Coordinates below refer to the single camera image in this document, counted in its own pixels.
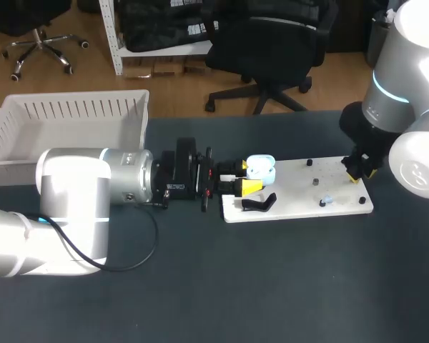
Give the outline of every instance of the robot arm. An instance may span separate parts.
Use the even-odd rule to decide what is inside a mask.
[[[167,208],[170,199],[201,198],[206,211],[215,187],[216,192],[240,196],[262,188],[257,180],[215,181],[220,174],[245,177],[244,164],[239,160],[215,168],[211,149],[202,156],[194,139],[178,139],[176,151],[164,151],[158,160],[147,150],[50,149],[36,164],[38,221],[0,211],[0,276],[81,275],[138,267],[155,250],[156,222],[153,219],[154,246],[144,260],[130,267],[105,266],[110,204]],[[257,188],[248,187],[248,182]]]
[[[364,102],[345,108],[340,127],[356,145],[343,161],[353,180],[389,153],[398,181],[429,198],[429,0],[399,9]]]
[[[55,157],[41,171],[40,212],[99,264],[107,260],[110,179],[106,162],[83,156]],[[0,211],[0,277],[81,275],[97,270],[46,222]]]

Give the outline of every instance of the black cable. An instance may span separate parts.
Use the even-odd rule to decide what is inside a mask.
[[[152,223],[154,225],[154,243],[152,245],[151,251],[148,253],[148,255],[140,262],[133,264],[132,266],[128,266],[128,267],[111,267],[111,266],[106,266],[104,264],[100,264],[95,262],[93,259],[89,258],[88,256],[86,256],[85,254],[83,254],[74,244],[73,242],[70,240],[70,238],[65,234],[64,230],[62,230],[62,228],[54,221],[52,220],[50,217],[45,216],[44,214],[25,214],[25,217],[31,217],[31,218],[41,218],[43,220],[46,220],[48,223],[50,223],[50,225],[54,228],[54,230],[56,230],[61,236],[62,238],[68,243],[68,245],[87,263],[89,263],[90,265],[99,268],[101,270],[104,270],[106,272],[128,272],[130,270],[133,270],[135,268],[140,267],[141,265],[143,265],[148,259],[151,258],[151,256],[154,254],[154,252],[156,251],[157,246],[159,245],[159,226],[157,225],[156,219],[154,218],[154,216],[151,214],[151,212],[148,212],[144,209],[141,209],[144,213],[146,213],[148,215],[149,218],[151,218]]]

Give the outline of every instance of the black bracket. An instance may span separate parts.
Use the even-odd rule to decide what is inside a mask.
[[[267,200],[264,202],[256,202],[250,199],[242,200],[243,211],[258,211],[258,212],[268,212],[273,204],[277,201],[276,193],[271,193]]]

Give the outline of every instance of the white shelf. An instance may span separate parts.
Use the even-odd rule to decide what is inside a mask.
[[[172,48],[146,52],[131,52],[124,46],[119,49],[118,55],[121,57],[206,55],[211,47],[211,41],[198,41],[193,44],[173,46]]]
[[[122,75],[122,59],[124,57],[206,55],[212,47],[211,41],[199,41],[193,44],[146,52],[131,52],[125,46],[119,48],[121,44],[118,40],[114,20],[114,0],[99,0],[99,3],[116,75]]]

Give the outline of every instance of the black bag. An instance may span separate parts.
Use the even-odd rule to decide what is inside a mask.
[[[122,0],[121,29],[128,50],[152,51],[208,39],[202,0]]]
[[[208,40],[201,18],[188,18],[172,21],[135,24],[124,30],[124,41],[128,50],[133,52],[152,51],[171,46],[191,44]]]

